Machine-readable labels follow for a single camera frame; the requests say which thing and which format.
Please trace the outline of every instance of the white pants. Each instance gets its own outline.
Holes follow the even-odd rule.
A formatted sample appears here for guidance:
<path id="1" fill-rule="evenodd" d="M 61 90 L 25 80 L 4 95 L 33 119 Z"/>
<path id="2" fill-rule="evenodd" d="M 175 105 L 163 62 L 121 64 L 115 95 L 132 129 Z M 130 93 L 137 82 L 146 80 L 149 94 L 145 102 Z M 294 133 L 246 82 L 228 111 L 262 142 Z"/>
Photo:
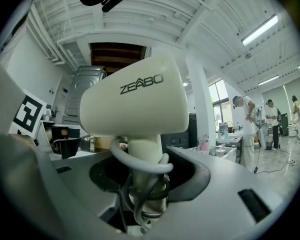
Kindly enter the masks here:
<path id="1" fill-rule="evenodd" d="M 298 130 L 298 138 L 300 139 L 300 117 L 298 115 L 298 113 L 294 114 L 294 121 L 296 122 L 296 128 Z"/>
<path id="2" fill-rule="evenodd" d="M 250 172 L 254 171 L 254 167 L 255 167 L 255 135 L 254 134 L 243 135 L 241 164 L 245 168 L 247 168 Z"/>

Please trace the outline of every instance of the black pants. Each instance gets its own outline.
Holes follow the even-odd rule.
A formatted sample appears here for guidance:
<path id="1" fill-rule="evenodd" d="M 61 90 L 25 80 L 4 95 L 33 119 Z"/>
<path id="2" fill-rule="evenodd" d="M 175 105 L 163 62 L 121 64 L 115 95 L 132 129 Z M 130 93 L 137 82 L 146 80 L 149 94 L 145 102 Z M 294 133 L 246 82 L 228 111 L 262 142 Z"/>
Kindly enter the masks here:
<path id="1" fill-rule="evenodd" d="M 275 149 L 279 148 L 279 133 L 278 133 L 278 130 L 279 130 L 279 125 L 272 127 L 272 131 L 273 131 L 273 147 Z"/>

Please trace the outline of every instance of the white pillar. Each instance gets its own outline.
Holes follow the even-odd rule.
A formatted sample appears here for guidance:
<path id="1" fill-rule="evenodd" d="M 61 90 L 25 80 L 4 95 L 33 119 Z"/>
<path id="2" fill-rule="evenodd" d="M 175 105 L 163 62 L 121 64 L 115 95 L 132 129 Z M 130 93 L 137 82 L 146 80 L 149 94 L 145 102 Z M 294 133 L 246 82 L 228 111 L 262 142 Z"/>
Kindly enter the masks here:
<path id="1" fill-rule="evenodd" d="M 202 64 L 192 55 L 188 55 L 185 58 L 185 62 L 194 95 L 198 138 L 208 134 L 210 146 L 215 146 L 215 115 L 205 71 Z"/>

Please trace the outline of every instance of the table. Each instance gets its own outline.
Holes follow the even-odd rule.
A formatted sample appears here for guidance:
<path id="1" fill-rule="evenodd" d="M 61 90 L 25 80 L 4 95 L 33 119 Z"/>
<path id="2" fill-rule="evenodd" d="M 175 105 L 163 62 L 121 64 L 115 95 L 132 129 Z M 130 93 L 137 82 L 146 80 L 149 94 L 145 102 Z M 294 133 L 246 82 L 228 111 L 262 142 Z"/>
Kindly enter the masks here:
<path id="1" fill-rule="evenodd" d="M 229 138 L 225 138 L 222 136 L 221 138 L 215 138 L 215 145 L 226 144 L 235 146 L 239 150 L 239 158 L 242 156 L 242 148 L 243 148 L 243 136 L 244 131 L 239 130 L 234 133 L 229 133 Z"/>

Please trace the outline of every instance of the floor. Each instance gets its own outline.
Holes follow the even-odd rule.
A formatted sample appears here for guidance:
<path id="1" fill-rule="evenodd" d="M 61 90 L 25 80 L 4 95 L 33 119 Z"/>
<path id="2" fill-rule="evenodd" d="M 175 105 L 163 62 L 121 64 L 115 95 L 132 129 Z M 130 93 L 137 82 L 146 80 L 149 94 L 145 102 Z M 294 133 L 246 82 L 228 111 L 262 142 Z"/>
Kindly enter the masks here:
<path id="1" fill-rule="evenodd" d="M 300 185 L 300 140 L 284 136 L 280 137 L 279 143 L 280 150 L 260 150 L 256 177 L 270 185 L 282 198 L 289 200 Z M 258 153 L 259 149 L 256 149 L 256 163 Z M 295 165 L 286 164 L 292 160 L 295 161 Z"/>

